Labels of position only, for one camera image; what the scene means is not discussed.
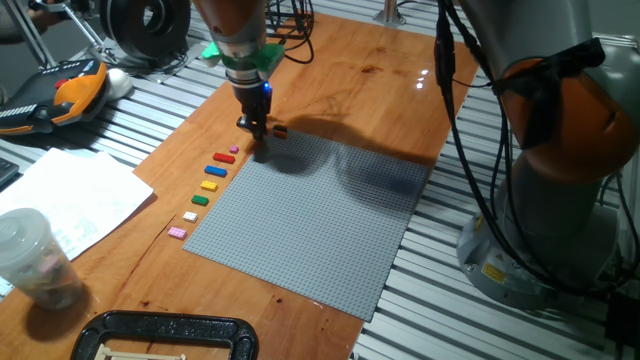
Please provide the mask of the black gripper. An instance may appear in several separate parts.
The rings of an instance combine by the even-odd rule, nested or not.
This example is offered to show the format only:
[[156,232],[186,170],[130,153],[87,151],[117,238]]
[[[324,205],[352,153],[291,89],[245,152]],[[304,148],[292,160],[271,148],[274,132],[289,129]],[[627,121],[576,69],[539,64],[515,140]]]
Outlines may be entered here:
[[[267,113],[271,111],[273,89],[268,82],[256,83],[253,87],[233,87],[236,99],[241,104],[243,114],[236,125],[241,129],[253,129],[254,139],[263,140],[267,134]],[[254,122],[246,114],[255,111]]]

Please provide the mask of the person's hand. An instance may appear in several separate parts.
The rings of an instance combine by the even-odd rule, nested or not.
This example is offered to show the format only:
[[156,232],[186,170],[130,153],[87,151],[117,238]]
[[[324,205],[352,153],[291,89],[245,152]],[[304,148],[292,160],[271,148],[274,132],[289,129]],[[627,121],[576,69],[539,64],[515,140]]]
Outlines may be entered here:
[[40,32],[45,32],[49,27],[55,26],[62,22],[62,19],[56,13],[49,13],[44,10],[28,10],[29,17]]

